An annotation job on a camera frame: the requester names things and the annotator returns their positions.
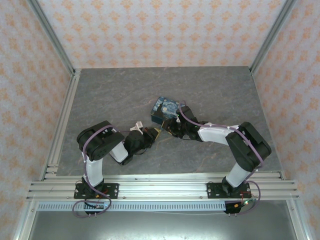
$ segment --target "wall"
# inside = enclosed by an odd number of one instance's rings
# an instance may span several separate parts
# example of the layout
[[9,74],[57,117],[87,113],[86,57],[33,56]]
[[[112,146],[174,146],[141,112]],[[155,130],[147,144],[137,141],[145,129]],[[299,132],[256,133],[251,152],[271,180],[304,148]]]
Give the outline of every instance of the wall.
[[285,175],[320,236],[320,2],[298,0],[255,74]]
[[0,3],[0,239],[39,179],[69,74],[26,0]]
[[285,0],[39,0],[75,68],[250,66]]

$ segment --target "gray floor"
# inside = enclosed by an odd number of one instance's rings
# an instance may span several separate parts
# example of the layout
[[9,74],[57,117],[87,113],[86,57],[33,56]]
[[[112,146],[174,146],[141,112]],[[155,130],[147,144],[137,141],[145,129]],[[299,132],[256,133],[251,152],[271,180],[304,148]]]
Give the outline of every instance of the gray floor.
[[29,240],[295,240],[286,201],[262,201],[250,214],[107,212],[80,219],[38,212]]
[[[240,67],[153,67],[83,69],[73,101],[59,163],[58,176],[83,174],[83,160],[76,141],[84,129],[108,120],[122,131],[137,121],[145,127],[159,96],[186,100],[199,121],[239,125],[251,122],[271,145],[272,154],[263,171],[280,170],[274,144],[249,69]],[[103,173],[177,174],[228,172],[235,160],[228,146],[185,141],[162,132],[145,154],[126,166],[109,155]]]

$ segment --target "black mounting plate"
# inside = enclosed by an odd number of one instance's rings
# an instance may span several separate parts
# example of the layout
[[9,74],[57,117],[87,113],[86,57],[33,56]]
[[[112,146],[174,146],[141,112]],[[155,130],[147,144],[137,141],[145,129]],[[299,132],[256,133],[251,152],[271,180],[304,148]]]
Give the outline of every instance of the black mounting plate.
[[228,196],[222,189],[221,182],[208,182],[206,184],[208,199],[241,199],[242,193],[244,199],[250,199],[251,193],[248,193],[248,189],[250,189],[249,183],[244,183],[235,192]]
[[[119,183],[104,183],[102,192],[104,193],[105,191],[107,191],[106,195],[111,199],[118,199]],[[82,182],[75,184],[74,199],[96,199],[96,195],[98,194],[86,194],[85,185]]]

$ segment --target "small box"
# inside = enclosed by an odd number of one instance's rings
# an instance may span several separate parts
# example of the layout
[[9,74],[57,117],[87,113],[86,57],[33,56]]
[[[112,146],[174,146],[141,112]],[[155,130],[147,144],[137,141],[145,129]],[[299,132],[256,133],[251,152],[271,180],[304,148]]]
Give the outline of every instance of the small box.
[[177,117],[179,103],[160,96],[151,110],[151,121],[162,125],[163,121]]

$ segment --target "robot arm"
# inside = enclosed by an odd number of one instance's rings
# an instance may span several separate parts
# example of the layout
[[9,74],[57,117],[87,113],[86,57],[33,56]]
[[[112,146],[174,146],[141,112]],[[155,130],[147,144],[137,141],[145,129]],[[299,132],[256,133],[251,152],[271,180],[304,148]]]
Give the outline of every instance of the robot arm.
[[[83,152],[84,145],[88,139],[97,131],[107,126],[111,126],[111,124],[108,121],[103,121],[83,130],[76,139],[79,143],[79,149]],[[142,123],[137,122],[135,127],[130,129],[126,138],[112,127],[108,127],[93,137],[85,149],[87,156],[85,170],[87,176],[83,175],[82,183],[86,188],[86,197],[90,198],[96,195],[95,191],[93,191],[87,183],[87,179],[96,190],[102,191],[104,185],[102,165],[103,158],[107,154],[110,153],[118,164],[126,165],[137,152],[150,148],[159,136],[159,133],[160,130],[157,128],[145,127],[143,129]]]
[[243,138],[232,129],[239,130],[251,142],[262,160],[265,160],[271,154],[271,148],[262,138],[258,131],[249,122],[241,125],[234,125],[230,128],[210,127],[210,122],[198,122],[188,106],[183,106],[181,111],[186,118],[195,123],[204,126],[197,126],[188,122],[177,110],[177,118],[171,118],[163,122],[162,127],[177,138],[189,136],[191,140],[199,142],[215,142],[230,147],[230,150],[236,160],[229,174],[222,180],[222,188],[227,194],[231,194],[242,185],[250,173],[260,164],[260,161],[252,149],[246,144]]

